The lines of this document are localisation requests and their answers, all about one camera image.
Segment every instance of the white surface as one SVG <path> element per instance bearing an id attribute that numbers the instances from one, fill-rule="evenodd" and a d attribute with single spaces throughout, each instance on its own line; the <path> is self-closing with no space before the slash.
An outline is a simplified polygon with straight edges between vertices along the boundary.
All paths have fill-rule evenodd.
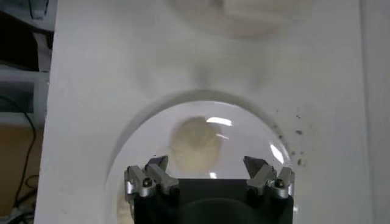
<path id="1" fill-rule="evenodd" d="M 196 33 L 162 3 L 58 3 L 35 221 L 104 223 L 128 134 L 195 95 L 277 124 L 302 162 L 295 223 L 371 223 L 358 0 L 317 0 L 310 19 L 248 42 Z M 229 95 L 182 96 L 195 89 Z"/>
<path id="2" fill-rule="evenodd" d="M 194 117 L 204 117 L 210 122 L 218 122 L 216 117 L 230 121 L 219 125 L 213 123 L 223 136 L 222 147 L 216 164 L 205 173 L 185 173 L 180 170 L 169 148 L 171 135 L 176 132 L 177 126 Z M 288 152 L 278 136 L 252 113 L 221 102 L 182 103 L 148 119 L 118 153 L 110 168 L 104 192 L 106 223 L 120 223 L 117 222 L 117 205 L 120 205 L 118 198 L 124 200 L 123 172 L 127 167 L 143 167 L 151 158 L 165 155 L 169 156 L 166 173 L 176 178 L 250 179 L 243 163 L 244 156 L 263 158 L 278 173 L 283 166 L 291 166 Z"/>
<path id="3" fill-rule="evenodd" d="M 390 221 L 390 1 L 363 1 L 374 220 Z"/>

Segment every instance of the wire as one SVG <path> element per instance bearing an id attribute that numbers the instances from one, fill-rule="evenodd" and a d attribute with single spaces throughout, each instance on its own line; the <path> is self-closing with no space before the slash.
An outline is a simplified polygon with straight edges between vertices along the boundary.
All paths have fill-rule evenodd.
<path id="1" fill-rule="evenodd" d="M 34 178 L 38 178 L 39 176 L 38 175 L 32 175 L 32 176 L 29 176 L 25 181 L 24 181 L 24 185 L 26 185 L 28 188 L 30 189 L 35 189 L 37 188 L 38 186 L 33 186 L 31 185 L 29 182 L 31 179 L 34 179 Z"/>
<path id="2" fill-rule="evenodd" d="M 6 101 L 11 106 L 15 107 L 17 110 L 20 111 L 20 113 L 23 113 L 24 116 L 26 117 L 27 121 L 30 123 L 31 130 L 32 130 L 32 140 L 31 140 L 29 149 L 27 150 L 26 160 L 24 161 L 22 177 L 21 177 L 21 180 L 20 180 L 20 184 L 18 186 L 18 190 L 17 190 L 16 195 L 15 195 L 15 200 L 13 202 L 13 206 L 15 207 L 17 205 L 17 201 L 18 201 L 18 198 L 19 198 L 20 190 L 22 189 L 22 186 L 23 186 L 24 178 L 26 177 L 27 165 L 29 163 L 29 157 L 30 157 L 30 153 L 31 153 L 32 147 L 33 147 L 33 145 L 35 143 L 35 140 L 37 138 L 37 132 L 35 130 L 34 123 L 32 123 L 32 121 L 31 121 L 29 115 L 27 114 L 27 112 L 24 111 L 21 107 L 19 107 L 19 105 L 14 100 L 12 100 L 11 98 L 5 97 L 5 96 L 0 96 L 0 99 Z"/>
<path id="3" fill-rule="evenodd" d="M 31 0 L 28 0 L 29 1 L 29 11 L 30 11 L 30 17 L 32 19 L 42 19 L 42 18 L 35 18 L 34 17 L 34 13 L 32 12 L 32 3 L 31 3 Z M 46 14 L 48 13 L 48 6 L 49 6 L 49 0 L 46 0 L 46 3 L 44 5 L 44 13 L 43 13 L 43 16 L 46 16 Z"/>

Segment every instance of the screw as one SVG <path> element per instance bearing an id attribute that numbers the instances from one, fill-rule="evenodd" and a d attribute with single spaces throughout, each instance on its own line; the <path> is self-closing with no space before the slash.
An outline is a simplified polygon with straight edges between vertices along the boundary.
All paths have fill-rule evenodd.
<path id="1" fill-rule="evenodd" d="M 275 187 L 277 187 L 277 188 L 284 188 L 285 187 L 285 183 L 281 179 L 276 179 L 275 180 Z"/>
<path id="2" fill-rule="evenodd" d="M 144 187 L 150 187 L 152 186 L 152 179 L 150 179 L 149 177 L 145 178 L 143 181 L 142 181 L 142 186 Z"/>

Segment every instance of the white table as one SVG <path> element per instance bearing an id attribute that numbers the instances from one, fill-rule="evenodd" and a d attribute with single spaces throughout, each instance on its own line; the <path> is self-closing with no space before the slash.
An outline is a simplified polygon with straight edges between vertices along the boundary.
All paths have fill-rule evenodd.
<path id="1" fill-rule="evenodd" d="M 196 33 L 157 0 L 58 6 L 37 223 L 105 223 L 131 131 L 197 89 L 277 124 L 296 154 L 295 223 L 372 223 L 358 0 L 317 0 L 260 41 Z"/>

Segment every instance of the white wall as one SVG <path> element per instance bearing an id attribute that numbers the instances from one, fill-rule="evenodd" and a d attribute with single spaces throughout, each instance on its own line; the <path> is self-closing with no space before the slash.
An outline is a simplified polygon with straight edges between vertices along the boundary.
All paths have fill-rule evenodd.
<path id="1" fill-rule="evenodd" d="M 363 0 L 363 46 L 374 222 L 390 221 L 390 1 Z"/>

